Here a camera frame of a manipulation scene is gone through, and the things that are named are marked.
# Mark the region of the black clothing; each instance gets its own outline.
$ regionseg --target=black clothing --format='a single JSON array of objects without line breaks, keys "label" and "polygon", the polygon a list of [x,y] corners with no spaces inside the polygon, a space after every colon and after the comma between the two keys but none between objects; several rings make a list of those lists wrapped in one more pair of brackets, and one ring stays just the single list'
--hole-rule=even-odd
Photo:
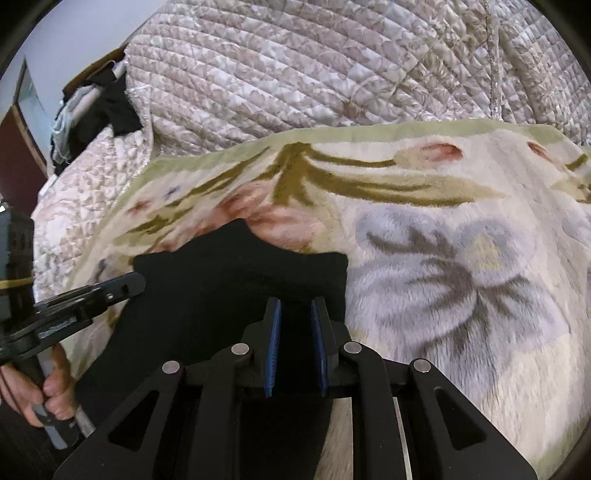
[{"label": "black clothing", "polygon": [[[142,255],[134,270],[145,292],[131,299],[105,351],[84,374],[76,397],[95,425],[168,360],[209,360],[263,318],[271,296],[282,301],[274,398],[243,403],[243,479],[313,478],[331,402],[316,394],[310,302],[323,296],[331,319],[344,321],[347,258],[303,255],[257,238],[244,220],[200,236],[176,252]],[[314,394],[284,396],[294,385]]]}]

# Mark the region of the blue gripper pad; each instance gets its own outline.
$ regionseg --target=blue gripper pad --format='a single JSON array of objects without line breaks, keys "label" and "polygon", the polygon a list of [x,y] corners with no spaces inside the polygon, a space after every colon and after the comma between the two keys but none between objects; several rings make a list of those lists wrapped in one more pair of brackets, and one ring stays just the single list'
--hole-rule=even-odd
[{"label": "blue gripper pad", "polygon": [[275,374],[277,373],[277,354],[279,352],[279,337],[281,334],[281,300],[275,303],[273,312],[273,324],[269,336],[269,348],[265,362],[265,396],[270,397],[275,386]]},{"label": "blue gripper pad", "polygon": [[316,301],[312,301],[311,321],[316,371],[318,372],[318,386],[320,387],[320,394],[325,397],[328,392],[329,380],[326,369],[326,351],[324,350],[324,341],[322,339],[322,331],[320,330],[320,318],[318,317]]}]

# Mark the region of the fleece blanket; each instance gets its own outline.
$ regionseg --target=fleece blanket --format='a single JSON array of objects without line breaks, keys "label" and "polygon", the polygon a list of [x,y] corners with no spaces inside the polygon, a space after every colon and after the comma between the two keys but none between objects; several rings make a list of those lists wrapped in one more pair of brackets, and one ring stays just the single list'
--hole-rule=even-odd
[{"label": "fleece blanket", "polygon": [[[160,158],[111,209],[68,286],[236,218],[282,248],[342,252],[352,336],[385,358],[431,360],[544,480],[591,411],[588,164],[552,127],[491,120],[301,129]],[[118,308],[64,342],[75,376]],[[351,435],[343,400],[317,478],[352,478]]]}]

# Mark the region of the gray flower pattern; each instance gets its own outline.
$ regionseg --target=gray flower pattern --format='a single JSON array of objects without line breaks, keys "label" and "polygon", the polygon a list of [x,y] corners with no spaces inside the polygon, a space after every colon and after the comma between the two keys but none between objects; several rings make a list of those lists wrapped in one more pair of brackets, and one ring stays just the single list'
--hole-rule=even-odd
[{"label": "gray flower pattern", "polygon": [[526,277],[535,240],[514,226],[452,227],[424,209],[386,207],[356,230],[373,258],[349,271],[349,327],[376,329],[370,337],[393,360],[428,358],[473,401],[513,351],[569,331],[550,292]]}]

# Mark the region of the pile of clothes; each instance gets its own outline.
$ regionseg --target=pile of clothes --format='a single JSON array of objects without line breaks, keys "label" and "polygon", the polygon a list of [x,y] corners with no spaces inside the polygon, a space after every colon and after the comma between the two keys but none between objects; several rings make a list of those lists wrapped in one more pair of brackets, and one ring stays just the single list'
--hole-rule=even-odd
[{"label": "pile of clothes", "polygon": [[64,89],[62,108],[51,133],[52,173],[60,175],[107,126],[118,137],[142,125],[125,95],[125,63],[110,60],[72,92]]}]

